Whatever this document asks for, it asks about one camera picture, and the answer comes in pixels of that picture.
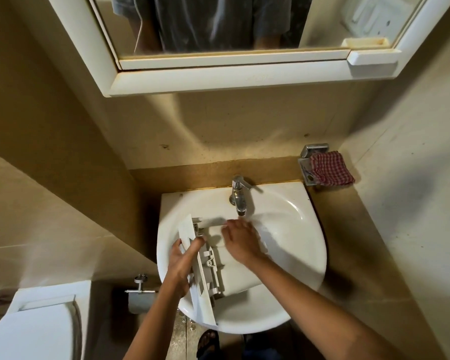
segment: person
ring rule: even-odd
[[[112,0],[137,39],[135,53],[277,49],[292,0]]]
[[[225,246],[235,260],[252,271],[275,296],[305,336],[326,360],[397,360],[403,355],[378,333],[324,296],[294,278],[263,254],[250,222],[227,220],[222,228]],[[204,244],[197,237],[182,254],[174,243],[168,272],[158,297],[142,322],[124,360],[162,360],[167,356],[180,298],[189,290],[187,276],[192,261]],[[200,360],[220,359],[217,333],[207,331],[200,339]],[[280,359],[274,351],[244,351],[243,359]]]

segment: mirror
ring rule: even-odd
[[[421,0],[94,0],[121,60],[391,48]]]

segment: chrome faucet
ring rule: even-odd
[[[252,185],[247,183],[241,175],[235,175],[232,180],[232,194],[228,200],[232,205],[236,206],[236,213],[239,216],[245,216],[247,212],[247,201],[245,200],[242,187],[245,187],[247,190],[252,189]]]

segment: red checkered cloth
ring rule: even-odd
[[[312,174],[322,186],[348,186],[355,183],[338,151],[313,154],[310,157]]]

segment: faucet handle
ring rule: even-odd
[[[252,185],[250,183],[248,183],[243,176],[241,175],[235,175],[233,177],[233,182],[232,182],[232,188],[239,190],[242,187],[245,187],[247,190],[251,190],[252,189]]]

